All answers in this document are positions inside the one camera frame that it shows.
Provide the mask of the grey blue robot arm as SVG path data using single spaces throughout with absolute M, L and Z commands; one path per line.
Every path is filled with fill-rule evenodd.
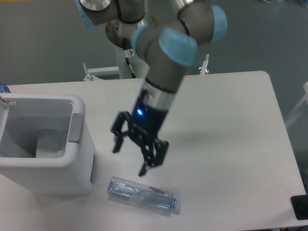
M 151 26 L 142 0 L 77 0 L 76 6 L 89 27 L 118 20 L 134 26 L 125 45 L 149 66 L 131 112 L 119 112 L 111 128 L 113 153 L 125 137 L 140 147 L 144 163 L 139 176 L 163 164 L 169 143 L 158 132 L 181 85 L 185 71 L 194 63 L 198 46 L 223 38 L 228 29 L 225 12 L 204 0 L 175 0 L 177 19 L 165 26 Z

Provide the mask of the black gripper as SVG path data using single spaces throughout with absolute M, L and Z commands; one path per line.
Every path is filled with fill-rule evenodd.
M 137 98 L 132 114 L 128 111 L 119 112 L 110 131 L 114 134 L 115 145 L 112 153 L 118 153 L 128 134 L 129 138 L 139 144 L 144 163 L 138 173 L 144 176 L 151 168 L 163 164 L 169 148 L 168 141 L 158 139 L 158 132 L 168 114 L 168 110 L 157 110 L 147 106 Z M 128 130 L 122 131 L 124 122 L 128 122 Z

